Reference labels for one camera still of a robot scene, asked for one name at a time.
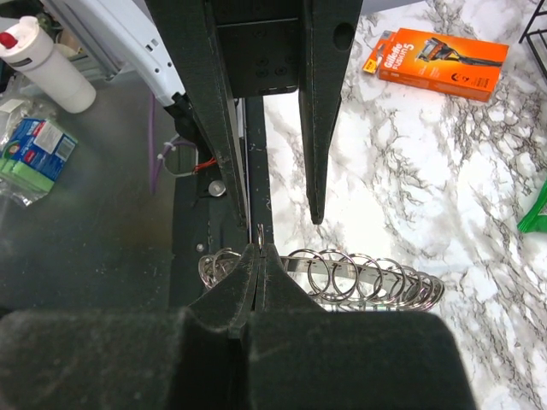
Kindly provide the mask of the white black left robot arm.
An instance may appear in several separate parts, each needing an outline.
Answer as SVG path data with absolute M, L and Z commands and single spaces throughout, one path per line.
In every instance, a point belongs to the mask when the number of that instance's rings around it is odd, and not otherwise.
M 327 159 L 356 33 L 358 1 L 49 1 L 108 74 L 131 64 L 177 131 L 216 159 L 248 225 L 238 99 L 296 92 L 306 194 L 324 219 Z

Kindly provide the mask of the metal disc keyring organizer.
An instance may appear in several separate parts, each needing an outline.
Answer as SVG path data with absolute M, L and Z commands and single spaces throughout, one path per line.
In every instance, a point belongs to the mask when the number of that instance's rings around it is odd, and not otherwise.
M 192 306 L 226 320 L 250 312 L 427 312 L 445 291 L 440 278 L 389 258 L 338 249 L 281 256 L 263 225 L 243 254 L 205 255 L 198 273 L 205 292 Z

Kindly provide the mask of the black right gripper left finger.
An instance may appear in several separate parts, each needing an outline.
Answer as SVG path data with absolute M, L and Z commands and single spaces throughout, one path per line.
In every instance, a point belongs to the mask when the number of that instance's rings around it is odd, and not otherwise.
M 260 250 L 187 307 L 19 310 L 1 319 L 4 409 L 243 409 Z

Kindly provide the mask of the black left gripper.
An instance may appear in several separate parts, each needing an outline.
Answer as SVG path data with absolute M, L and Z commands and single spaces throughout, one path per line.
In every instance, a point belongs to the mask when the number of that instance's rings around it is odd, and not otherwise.
M 146 5 L 242 228 L 248 226 L 248 201 L 232 95 L 259 97 L 298 88 L 306 194 L 311 220 L 321 224 L 329 149 L 362 2 L 219 0 Z

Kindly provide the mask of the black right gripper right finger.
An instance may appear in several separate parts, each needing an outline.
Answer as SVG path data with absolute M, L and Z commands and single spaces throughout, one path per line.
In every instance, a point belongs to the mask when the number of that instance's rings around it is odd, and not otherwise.
M 450 330 L 428 308 L 443 294 L 435 278 L 418 302 L 395 312 L 330 313 L 285 272 L 272 244 L 248 245 L 242 409 L 473 409 Z

